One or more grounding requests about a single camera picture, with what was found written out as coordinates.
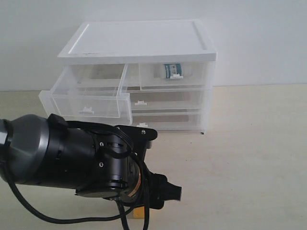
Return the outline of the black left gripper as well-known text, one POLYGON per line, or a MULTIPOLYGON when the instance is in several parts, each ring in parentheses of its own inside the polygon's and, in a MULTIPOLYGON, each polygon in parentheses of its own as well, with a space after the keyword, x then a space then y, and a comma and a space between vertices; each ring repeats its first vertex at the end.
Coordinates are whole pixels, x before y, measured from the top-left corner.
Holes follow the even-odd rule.
POLYGON ((167 177, 162 174, 151 172, 147 166, 143 166, 143 173, 148 184, 149 208, 160 210, 164 207, 165 201, 181 200, 182 187, 167 182, 165 184, 165 201, 162 199, 160 185, 167 181, 167 177))

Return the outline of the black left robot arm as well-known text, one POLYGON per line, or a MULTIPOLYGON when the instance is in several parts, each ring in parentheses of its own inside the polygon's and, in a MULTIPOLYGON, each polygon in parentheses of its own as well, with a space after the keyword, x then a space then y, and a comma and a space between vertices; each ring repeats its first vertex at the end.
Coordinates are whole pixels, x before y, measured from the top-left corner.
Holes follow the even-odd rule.
POLYGON ((161 209, 182 189, 149 171, 144 158, 157 132, 24 115, 0 122, 0 160, 16 184, 72 189, 77 196, 118 199, 161 209))

